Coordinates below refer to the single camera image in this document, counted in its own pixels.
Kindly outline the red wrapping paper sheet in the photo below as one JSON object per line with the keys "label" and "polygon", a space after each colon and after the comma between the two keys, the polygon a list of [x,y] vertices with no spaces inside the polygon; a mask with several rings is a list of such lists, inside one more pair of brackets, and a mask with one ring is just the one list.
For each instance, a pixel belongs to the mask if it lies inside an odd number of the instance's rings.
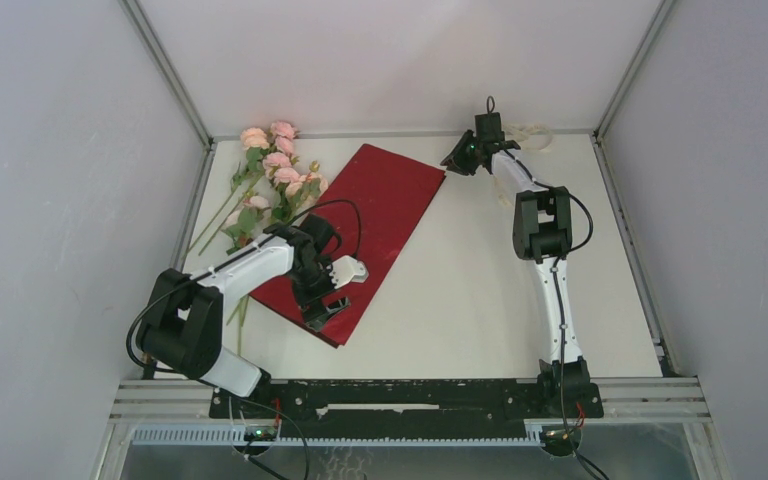
{"label": "red wrapping paper sheet", "polygon": [[356,252],[367,270],[363,283],[351,283],[325,298],[346,297],[350,305],[314,335],[337,348],[347,343],[377,291],[440,189],[445,174],[433,166],[364,144],[321,197],[314,214],[342,238],[328,249],[336,257]]}

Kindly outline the pink fake flower stem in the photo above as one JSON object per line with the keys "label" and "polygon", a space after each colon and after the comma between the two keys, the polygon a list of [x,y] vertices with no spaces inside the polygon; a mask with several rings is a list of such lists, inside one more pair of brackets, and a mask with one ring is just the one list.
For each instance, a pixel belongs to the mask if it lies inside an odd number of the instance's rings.
{"label": "pink fake flower stem", "polygon": [[263,221],[265,212],[270,208],[269,200],[263,196],[244,196],[220,227],[220,231],[232,241],[232,246],[226,250],[227,255],[241,250],[256,237],[258,224]]}
{"label": "pink fake flower stem", "polygon": [[247,193],[267,198],[271,206],[258,224],[256,237],[272,224],[292,223],[299,212],[313,206],[328,188],[328,180],[317,167],[302,173],[291,158],[282,154],[268,155],[262,165],[262,178]]}
{"label": "pink fake flower stem", "polygon": [[273,208],[265,188],[278,189],[278,172],[297,162],[296,136],[296,127],[283,120],[276,120],[266,128],[250,127],[241,132],[242,160],[229,180],[229,194],[192,242],[199,255],[221,234],[231,240],[232,252],[255,237],[267,212]]}
{"label": "pink fake flower stem", "polygon": [[262,178],[262,160],[272,152],[271,140],[268,130],[250,127],[237,140],[217,146],[187,254],[209,244],[227,215]]}

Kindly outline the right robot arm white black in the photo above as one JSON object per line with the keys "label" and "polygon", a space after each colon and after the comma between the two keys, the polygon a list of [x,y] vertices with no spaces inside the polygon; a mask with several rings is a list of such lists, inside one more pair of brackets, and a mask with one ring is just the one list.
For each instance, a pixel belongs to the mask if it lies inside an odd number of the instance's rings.
{"label": "right robot arm white black", "polygon": [[515,154],[520,144],[507,136],[489,96],[485,112],[475,116],[475,127],[466,131],[443,159],[446,170],[473,176],[485,169],[496,181],[513,208],[512,246],[526,263],[537,286],[548,352],[540,360],[538,402],[551,416],[577,412],[586,401],[591,378],[575,330],[568,289],[568,260],[593,236],[594,222],[588,210],[585,239],[574,243],[572,206],[583,203],[564,186],[551,186],[536,178]]}

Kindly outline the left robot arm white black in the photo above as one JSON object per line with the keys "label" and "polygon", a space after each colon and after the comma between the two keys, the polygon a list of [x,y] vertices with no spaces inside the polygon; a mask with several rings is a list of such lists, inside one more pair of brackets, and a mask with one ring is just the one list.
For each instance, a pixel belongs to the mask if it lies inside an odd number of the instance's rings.
{"label": "left robot arm white black", "polygon": [[273,394],[269,374],[224,347],[227,309],[269,281],[286,277],[304,326],[321,330],[351,302],[325,300],[369,271],[356,253],[333,258],[326,250],[342,239],[332,225],[308,208],[287,223],[268,226],[241,250],[216,266],[195,273],[174,268],[155,281],[147,305],[126,335],[126,353],[137,366],[147,354],[164,373],[182,375],[234,395],[250,417],[265,414]]}

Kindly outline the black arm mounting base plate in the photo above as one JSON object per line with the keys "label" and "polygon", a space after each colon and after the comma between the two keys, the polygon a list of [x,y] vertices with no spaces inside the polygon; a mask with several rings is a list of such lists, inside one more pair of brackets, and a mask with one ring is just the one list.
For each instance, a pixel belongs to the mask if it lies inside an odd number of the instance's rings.
{"label": "black arm mounting base plate", "polygon": [[312,440],[522,439],[529,420],[566,422],[604,415],[596,385],[549,395],[533,381],[272,381],[242,401],[213,394],[212,419],[280,426],[286,438]]}

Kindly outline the aluminium frame front rail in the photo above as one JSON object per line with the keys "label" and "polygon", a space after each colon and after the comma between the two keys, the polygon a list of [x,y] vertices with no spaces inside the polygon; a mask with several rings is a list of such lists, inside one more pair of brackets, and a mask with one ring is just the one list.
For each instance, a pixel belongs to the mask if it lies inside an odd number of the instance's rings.
{"label": "aluminium frame front rail", "polygon": [[[274,385],[290,409],[309,409],[318,415],[368,410],[441,411],[446,407],[484,405],[491,411],[516,410],[514,394],[530,384],[517,379],[511,388],[496,380],[440,381],[441,394],[431,381],[284,381]],[[689,424],[713,421],[696,378],[598,378],[601,416],[594,424]],[[120,384],[110,420],[139,419],[186,423],[209,419],[214,388],[191,380],[127,380]]]}

